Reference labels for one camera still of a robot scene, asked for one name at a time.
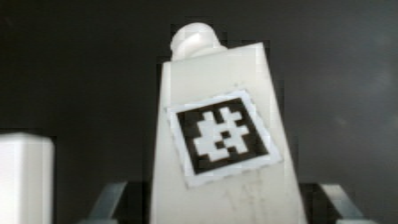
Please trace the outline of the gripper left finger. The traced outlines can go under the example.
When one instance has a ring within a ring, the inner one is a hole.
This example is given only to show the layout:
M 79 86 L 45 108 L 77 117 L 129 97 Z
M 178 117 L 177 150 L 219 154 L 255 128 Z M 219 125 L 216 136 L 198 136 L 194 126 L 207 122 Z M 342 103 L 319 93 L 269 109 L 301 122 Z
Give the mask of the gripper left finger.
M 150 224 L 145 182 L 106 185 L 90 215 L 77 224 Z

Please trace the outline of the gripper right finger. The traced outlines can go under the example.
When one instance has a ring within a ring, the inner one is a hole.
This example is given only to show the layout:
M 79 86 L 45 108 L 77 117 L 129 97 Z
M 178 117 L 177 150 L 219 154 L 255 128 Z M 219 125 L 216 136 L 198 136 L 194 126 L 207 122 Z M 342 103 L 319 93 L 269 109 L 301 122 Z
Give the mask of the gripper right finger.
M 379 224 L 365 216 L 340 184 L 301 183 L 299 187 L 310 224 Z

